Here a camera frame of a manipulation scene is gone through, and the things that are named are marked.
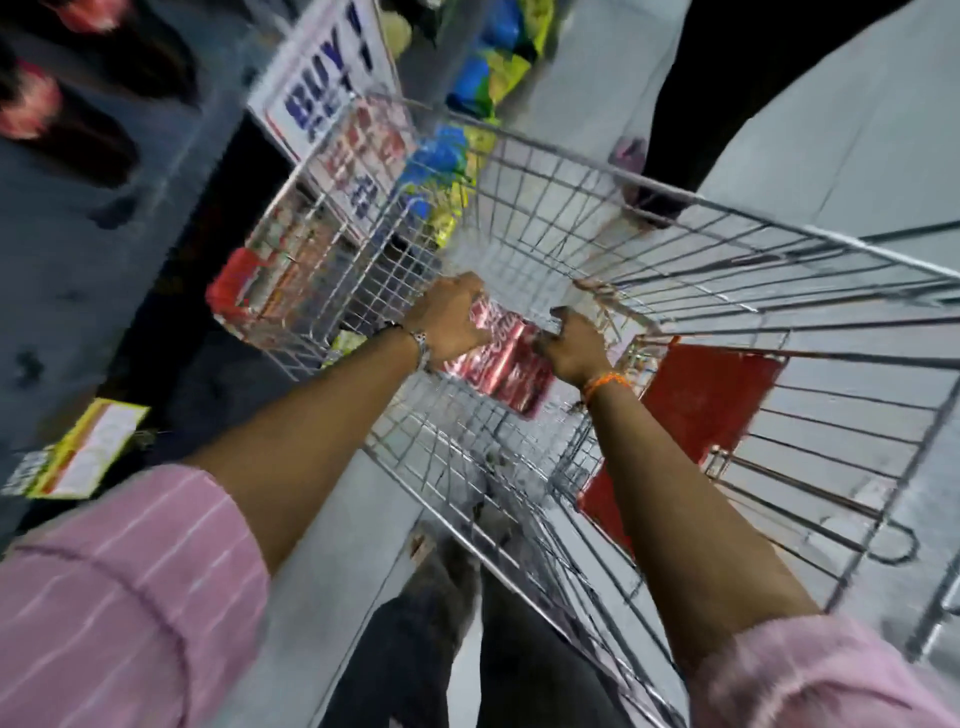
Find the person's right hand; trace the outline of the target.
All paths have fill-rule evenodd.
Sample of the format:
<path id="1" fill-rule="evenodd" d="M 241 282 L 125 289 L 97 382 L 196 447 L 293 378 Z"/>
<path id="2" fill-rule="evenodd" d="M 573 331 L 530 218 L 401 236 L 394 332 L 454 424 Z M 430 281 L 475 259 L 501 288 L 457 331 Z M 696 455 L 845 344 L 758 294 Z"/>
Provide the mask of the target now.
<path id="1" fill-rule="evenodd" d="M 551 366 L 551 369 L 556 378 L 576 387 L 579 391 L 589 379 L 614 370 L 607 357 L 604 337 L 590 319 L 576 310 L 574 310 L 574 365 L 572 368 Z"/>

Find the person's left hand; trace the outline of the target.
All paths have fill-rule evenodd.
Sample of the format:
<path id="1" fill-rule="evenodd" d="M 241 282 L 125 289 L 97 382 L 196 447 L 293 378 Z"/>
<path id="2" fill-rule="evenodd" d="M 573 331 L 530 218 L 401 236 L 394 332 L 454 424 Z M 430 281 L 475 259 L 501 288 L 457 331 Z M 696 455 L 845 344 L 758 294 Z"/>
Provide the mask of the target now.
<path id="1" fill-rule="evenodd" d="M 492 334 L 477 326 L 471 316 L 446 307 L 443 276 L 416 299 L 399 326 L 415 342 L 418 371 L 439 367 L 492 341 Z"/>

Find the shiny red snack packet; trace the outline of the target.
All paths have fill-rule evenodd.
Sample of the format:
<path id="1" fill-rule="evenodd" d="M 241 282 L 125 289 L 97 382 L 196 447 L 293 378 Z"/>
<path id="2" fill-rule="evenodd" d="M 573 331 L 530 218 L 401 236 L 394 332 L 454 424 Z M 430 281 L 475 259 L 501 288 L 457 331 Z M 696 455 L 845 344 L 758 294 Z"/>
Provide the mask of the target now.
<path id="1" fill-rule="evenodd" d="M 488 295 L 474 300 L 469 317 L 477 329 L 490 333 L 490 341 L 445 363 L 440 372 L 523 420 L 534 419 L 555 381 L 551 365 L 535 346 L 542 329 Z"/>

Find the person's left forearm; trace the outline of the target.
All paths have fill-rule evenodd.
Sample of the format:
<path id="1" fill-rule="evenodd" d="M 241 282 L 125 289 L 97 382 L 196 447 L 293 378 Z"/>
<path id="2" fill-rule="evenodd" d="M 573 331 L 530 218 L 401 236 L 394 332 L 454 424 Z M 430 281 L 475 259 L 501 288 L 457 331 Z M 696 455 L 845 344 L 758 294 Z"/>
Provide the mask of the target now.
<path id="1" fill-rule="evenodd" d="M 389 326 L 183 460 L 231 497 L 270 576 L 416 366 L 416 342 Z"/>

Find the person's right forearm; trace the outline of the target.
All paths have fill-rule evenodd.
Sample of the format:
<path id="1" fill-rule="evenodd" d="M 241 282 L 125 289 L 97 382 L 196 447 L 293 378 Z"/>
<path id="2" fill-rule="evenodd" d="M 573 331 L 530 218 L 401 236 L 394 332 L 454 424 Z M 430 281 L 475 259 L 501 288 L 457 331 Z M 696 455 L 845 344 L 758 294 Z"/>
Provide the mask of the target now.
<path id="1" fill-rule="evenodd" d="M 740 633 L 821 614 L 769 540 L 633 392 L 606 384 L 587 409 L 635 564 L 683 679 Z"/>

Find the orange wrist thread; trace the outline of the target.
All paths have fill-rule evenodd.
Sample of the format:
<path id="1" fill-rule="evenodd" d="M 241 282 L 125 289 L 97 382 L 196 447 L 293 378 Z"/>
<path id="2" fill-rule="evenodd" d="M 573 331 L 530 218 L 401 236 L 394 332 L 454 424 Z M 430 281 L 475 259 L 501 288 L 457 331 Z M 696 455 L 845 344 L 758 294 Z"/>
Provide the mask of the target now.
<path id="1" fill-rule="evenodd" d="M 581 387 L 581 403 L 583 407 L 589 408 L 597 392 L 607 384 L 618 384 L 633 392 L 633 386 L 630 380 L 620 371 L 609 370 L 599 373 L 590 378 Z"/>

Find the red plastic cart seat flap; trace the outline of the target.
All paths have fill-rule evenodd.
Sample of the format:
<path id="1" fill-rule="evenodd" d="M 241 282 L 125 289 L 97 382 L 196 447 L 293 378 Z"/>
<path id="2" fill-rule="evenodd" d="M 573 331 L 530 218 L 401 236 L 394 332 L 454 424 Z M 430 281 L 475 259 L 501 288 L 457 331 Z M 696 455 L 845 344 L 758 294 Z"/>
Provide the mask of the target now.
<path id="1" fill-rule="evenodd" d="M 638 334 L 615 369 L 698 467 L 733 453 L 789 362 L 771 349 Z"/>

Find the shelf of red white boxes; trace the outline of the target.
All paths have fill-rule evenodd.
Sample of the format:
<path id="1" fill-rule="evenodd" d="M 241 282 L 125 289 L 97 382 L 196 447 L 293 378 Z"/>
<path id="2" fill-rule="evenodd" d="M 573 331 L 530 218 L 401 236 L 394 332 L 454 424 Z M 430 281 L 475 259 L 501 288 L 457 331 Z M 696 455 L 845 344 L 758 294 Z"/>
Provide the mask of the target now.
<path id="1" fill-rule="evenodd" d="M 358 245 L 347 225 L 301 185 L 288 190 L 246 239 L 252 272 L 241 303 L 256 320 L 282 322 L 306 297 L 307 285 Z"/>

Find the row of blue yellow packets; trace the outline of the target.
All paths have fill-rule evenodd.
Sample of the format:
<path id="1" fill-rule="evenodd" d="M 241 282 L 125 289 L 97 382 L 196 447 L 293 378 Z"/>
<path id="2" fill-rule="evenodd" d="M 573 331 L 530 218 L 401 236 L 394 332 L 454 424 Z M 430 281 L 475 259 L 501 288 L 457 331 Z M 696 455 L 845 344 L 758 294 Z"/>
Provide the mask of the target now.
<path id="1" fill-rule="evenodd" d="M 454 0 L 386 0 L 381 19 L 387 46 L 399 60 L 419 33 L 434 47 Z M 468 47 L 443 102 L 456 114 L 498 126 L 500 106 L 546 53 L 556 0 L 490 0 L 478 37 Z M 461 122 L 427 122 L 429 134 L 399 176 L 406 227 L 428 248 L 447 248 L 479 174 L 497 145 L 496 134 Z"/>

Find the red plastic cart corner bumper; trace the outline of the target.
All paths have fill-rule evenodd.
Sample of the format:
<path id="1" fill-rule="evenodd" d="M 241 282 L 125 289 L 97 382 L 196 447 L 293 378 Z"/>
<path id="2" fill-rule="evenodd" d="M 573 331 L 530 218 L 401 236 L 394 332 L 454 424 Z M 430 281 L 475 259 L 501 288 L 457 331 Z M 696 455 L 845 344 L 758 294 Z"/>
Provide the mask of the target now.
<path id="1" fill-rule="evenodd" d="M 205 300 L 214 317 L 242 324 L 251 313 L 249 290 L 264 268 L 261 256 L 250 248 L 234 249 L 206 288 Z"/>

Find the person's grey shoe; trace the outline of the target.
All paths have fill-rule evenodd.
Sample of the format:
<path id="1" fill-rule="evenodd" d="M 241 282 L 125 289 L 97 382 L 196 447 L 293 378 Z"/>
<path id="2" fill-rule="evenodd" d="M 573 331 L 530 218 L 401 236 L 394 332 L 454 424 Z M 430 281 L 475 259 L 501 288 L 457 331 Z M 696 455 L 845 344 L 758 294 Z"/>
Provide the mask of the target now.
<path id="1" fill-rule="evenodd" d="M 474 554 L 456 536 L 418 525 L 409 543 L 413 575 L 405 588 L 436 587 L 451 606 L 474 612 L 479 593 L 479 575 Z"/>

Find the white promotion sign blue letters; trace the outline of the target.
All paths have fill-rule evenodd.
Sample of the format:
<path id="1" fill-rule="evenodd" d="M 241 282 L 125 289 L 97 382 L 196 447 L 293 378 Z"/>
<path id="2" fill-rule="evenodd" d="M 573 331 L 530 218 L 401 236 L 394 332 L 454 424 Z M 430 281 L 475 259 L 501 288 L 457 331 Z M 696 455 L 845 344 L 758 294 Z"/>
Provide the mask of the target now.
<path id="1" fill-rule="evenodd" d="M 399 89 L 377 0 L 312 0 L 247 101 L 355 237 L 372 233 L 416 149 Z"/>

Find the person's dark trousers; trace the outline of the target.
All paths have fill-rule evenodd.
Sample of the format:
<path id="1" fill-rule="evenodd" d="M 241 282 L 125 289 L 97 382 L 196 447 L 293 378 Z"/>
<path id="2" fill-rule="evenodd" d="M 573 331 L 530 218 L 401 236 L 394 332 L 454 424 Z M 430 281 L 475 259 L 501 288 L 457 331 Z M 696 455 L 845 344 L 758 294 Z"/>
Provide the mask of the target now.
<path id="1" fill-rule="evenodd" d="M 483 573 L 481 703 L 475 728 L 633 728 L 614 689 L 518 595 Z M 370 617 L 318 728 L 450 728 L 448 688 L 466 589 L 424 563 Z"/>

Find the dark packet with red print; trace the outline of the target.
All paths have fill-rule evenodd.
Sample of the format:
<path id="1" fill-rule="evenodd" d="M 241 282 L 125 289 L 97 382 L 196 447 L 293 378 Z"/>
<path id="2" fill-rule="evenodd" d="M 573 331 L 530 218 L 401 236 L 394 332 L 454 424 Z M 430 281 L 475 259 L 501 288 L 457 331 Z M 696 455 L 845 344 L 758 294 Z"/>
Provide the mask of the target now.
<path id="1" fill-rule="evenodd" d="M 147 0 L 37 0 L 78 50 L 119 86 L 197 106 L 197 61 Z"/>
<path id="2" fill-rule="evenodd" d="M 0 139 L 100 188 L 122 187 L 140 162 L 137 143 L 113 116 L 20 59 L 0 69 Z"/>

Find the yellow shelf price label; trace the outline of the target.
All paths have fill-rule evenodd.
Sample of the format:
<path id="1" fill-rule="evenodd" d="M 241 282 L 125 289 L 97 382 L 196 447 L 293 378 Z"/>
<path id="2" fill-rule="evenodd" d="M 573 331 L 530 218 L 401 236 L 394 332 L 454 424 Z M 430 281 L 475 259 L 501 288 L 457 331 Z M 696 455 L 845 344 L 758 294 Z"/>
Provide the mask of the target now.
<path id="1" fill-rule="evenodd" d="M 95 397 L 30 481 L 32 500 L 86 501 L 101 485 L 150 407 Z"/>

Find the person's pink striped right sleeve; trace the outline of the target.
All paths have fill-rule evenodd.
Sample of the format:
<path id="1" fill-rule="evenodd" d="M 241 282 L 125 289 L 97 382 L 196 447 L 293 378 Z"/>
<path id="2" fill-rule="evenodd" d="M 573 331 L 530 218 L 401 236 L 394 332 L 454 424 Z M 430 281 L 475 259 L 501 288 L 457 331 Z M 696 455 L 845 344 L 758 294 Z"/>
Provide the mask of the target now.
<path id="1" fill-rule="evenodd" d="M 691 728 L 960 728 L 886 640 L 846 617 L 775 619 L 698 668 Z"/>

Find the person's pink striped sleeve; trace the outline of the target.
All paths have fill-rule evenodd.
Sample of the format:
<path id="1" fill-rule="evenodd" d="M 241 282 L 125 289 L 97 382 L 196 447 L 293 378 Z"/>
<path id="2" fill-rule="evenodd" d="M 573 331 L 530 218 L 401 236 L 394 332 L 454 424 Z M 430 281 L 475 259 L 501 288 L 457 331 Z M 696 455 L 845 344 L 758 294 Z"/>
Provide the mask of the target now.
<path id="1" fill-rule="evenodd" d="M 960 728 L 886 640 L 846 617 L 775 619 L 698 668 L 691 728 Z"/>
<path id="2" fill-rule="evenodd" d="M 208 473 L 139 472 L 0 562 L 0 728 L 200 728 L 256 660 L 269 586 Z"/>

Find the person's pink striped left sleeve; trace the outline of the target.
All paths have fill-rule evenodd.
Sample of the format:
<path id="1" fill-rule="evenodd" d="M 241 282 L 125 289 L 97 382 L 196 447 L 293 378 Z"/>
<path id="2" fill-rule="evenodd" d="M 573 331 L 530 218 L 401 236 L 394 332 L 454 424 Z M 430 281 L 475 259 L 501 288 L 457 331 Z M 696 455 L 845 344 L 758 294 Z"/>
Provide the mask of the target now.
<path id="1" fill-rule="evenodd" d="M 200 728 L 256 660 L 269 586 L 208 473 L 139 472 L 0 562 L 0 728 Z"/>

